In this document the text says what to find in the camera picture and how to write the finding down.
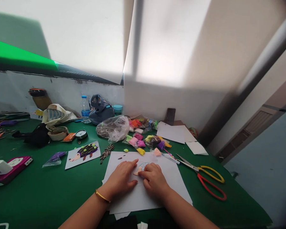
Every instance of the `green tabletop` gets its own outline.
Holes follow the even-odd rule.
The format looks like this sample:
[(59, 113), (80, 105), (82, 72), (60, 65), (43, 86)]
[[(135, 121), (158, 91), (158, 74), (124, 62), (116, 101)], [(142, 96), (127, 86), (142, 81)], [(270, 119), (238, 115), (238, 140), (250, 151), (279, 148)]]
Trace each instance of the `green tabletop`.
[[(40, 123), (29, 120), (18, 123), (9, 129), (20, 132), (32, 132)], [(66, 123), (70, 132), (84, 129), (88, 138), (81, 141), (81, 146), (99, 141), (101, 152), (108, 146), (107, 139), (100, 138), (95, 132), (95, 126), (84, 123)], [(193, 205), (202, 214), (219, 227), (260, 227), (272, 223), (263, 208), (232, 178), (229, 172), (212, 156), (193, 155), (186, 144), (171, 141), (169, 150), (174, 156), (178, 153), (196, 166), (205, 165), (218, 171), (225, 179), (221, 184), (204, 173), (208, 180), (222, 189), (226, 195), (225, 202), (212, 197), (201, 185), (196, 174), (188, 167), (179, 165), (179, 170)], [(115, 151), (129, 149), (130, 145), (117, 142)], [(109, 158), (99, 164), (99, 159), (88, 161), (79, 166), (65, 170), (67, 156), (62, 157), (62, 163), (57, 166), (42, 168), (42, 165), (56, 152), (68, 151), (78, 147), (73, 142), (51, 142), (38, 149), (23, 143), (21, 138), (13, 138), (7, 134), (0, 140), (0, 159), (8, 161), (13, 157), (31, 156), (33, 162), (9, 184), (0, 186), (0, 223), (9, 223), (10, 228), (58, 228), (72, 213), (74, 213), (102, 185)], [(164, 208), (131, 212), (138, 222), (148, 222), (149, 219), (163, 219), (167, 222), (172, 218)], [(106, 212), (100, 227), (110, 225), (115, 221), (114, 215)]]

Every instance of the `hand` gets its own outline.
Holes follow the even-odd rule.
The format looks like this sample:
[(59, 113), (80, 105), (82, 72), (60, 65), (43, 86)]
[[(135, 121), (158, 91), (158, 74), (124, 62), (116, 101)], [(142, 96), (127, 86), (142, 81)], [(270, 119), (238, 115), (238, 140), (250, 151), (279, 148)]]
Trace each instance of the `hand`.
[(171, 190), (159, 165), (151, 163), (145, 166), (144, 171), (139, 172), (144, 177), (144, 187), (152, 198), (164, 201), (167, 192)]
[(128, 182), (128, 180), (131, 171), (137, 166), (138, 161), (139, 159), (136, 159), (132, 162), (124, 161), (119, 164), (106, 183), (98, 189), (98, 192), (106, 199), (113, 200), (115, 197), (132, 190), (138, 181)]

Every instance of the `hedgehog picture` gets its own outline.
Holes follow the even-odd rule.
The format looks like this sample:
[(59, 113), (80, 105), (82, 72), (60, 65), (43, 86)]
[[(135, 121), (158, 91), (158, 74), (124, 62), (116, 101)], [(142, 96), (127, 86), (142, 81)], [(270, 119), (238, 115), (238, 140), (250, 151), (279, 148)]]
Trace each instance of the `hedgehog picture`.
[(98, 150), (98, 147), (94, 143), (86, 145), (86, 146), (82, 146), (77, 152), (77, 154), (75, 155), (75, 157), (72, 159), (69, 159), (69, 161), (71, 162), (76, 161), (80, 159), (81, 157), (83, 158), (83, 161), (84, 161), (88, 155), (90, 155), (89, 157), (92, 157), (92, 154), (96, 152), (97, 150)]

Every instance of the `pink box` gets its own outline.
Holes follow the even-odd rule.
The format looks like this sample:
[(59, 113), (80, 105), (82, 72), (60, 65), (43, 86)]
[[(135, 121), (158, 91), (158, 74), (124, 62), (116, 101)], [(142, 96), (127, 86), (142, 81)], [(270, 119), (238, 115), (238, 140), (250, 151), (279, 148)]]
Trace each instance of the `pink box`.
[(0, 186), (8, 184), (15, 178), (22, 170), (24, 170), (33, 159), (30, 156), (15, 157), (10, 159), (7, 163), (13, 167), (13, 169), (7, 173), (0, 175)]

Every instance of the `red and yellow scissors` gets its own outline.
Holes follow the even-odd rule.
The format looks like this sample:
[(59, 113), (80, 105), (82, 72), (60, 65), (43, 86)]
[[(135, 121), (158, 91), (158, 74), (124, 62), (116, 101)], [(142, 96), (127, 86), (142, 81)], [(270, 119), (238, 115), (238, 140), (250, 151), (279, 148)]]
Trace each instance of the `red and yellow scissors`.
[[(193, 170), (197, 173), (197, 177), (198, 177), (198, 179), (200, 180), (200, 182), (202, 183), (203, 187), (204, 187), (212, 196), (214, 196), (216, 199), (219, 199), (219, 200), (221, 200), (221, 201), (225, 201), (225, 200), (227, 199), (226, 194), (225, 194), (220, 188), (218, 188), (216, 185), (214, 185), (213, 183), (211, 183), (210, 181), (208, 181), (206, 178), (204, 178), (203, 176), (201, 176), (201, 175), (199, 174), (199, 170), (201, 170), (201, 171), (205, 172), (206, 174), (208, 174), (208, 175), (209, 175), (210, 177), (212, 177), (213, 179), (217, 180), (218, 182), (224, 183), (225, 180), (223, 179), (223, 177), (222, 177), (217, 171), (215, 171), (214, 169), (212, 169), (212, 168), (210, 168), (210, 167), (208, 167), (208, 166), (200, 166), (200, 167), (193, 166), (190, 162), (188, 162), (187, 160), (185, 160), (184, 158), (182, 158), (182, 157), (179, 156), (178, 154), (177, 154), (177, 156), (180, 157), (182, 161), (179, 160), (179, 159), (176, 159), (176, 160), (178, 160), (178, 161), (180, 161), (181, 163), (185, 164), (186, 166), (190, 167), (191, 169), (193, 169)], [(209, 169), (209, 170), (213, 171), (214, 173), (216, 173), (216, 174), (219, 176), (220, 179), (218, 179), (217, 177), (214, 177), (212, 174), (210, 174), (208, 171), (206, 171), (206, 170), (204, 170), (204, 169)], [(215, 195), (214, 193), (212, 193), (212, 191), (208, 189), (208, 187), (206, 186), (206, 184), (204, 183), (204, 181), (207, 182), (207, 183), (209, 183), (213, 188), (217, 189), (217, 190), (223, 195), (223, 197), (219, 197), (219, 196)]]

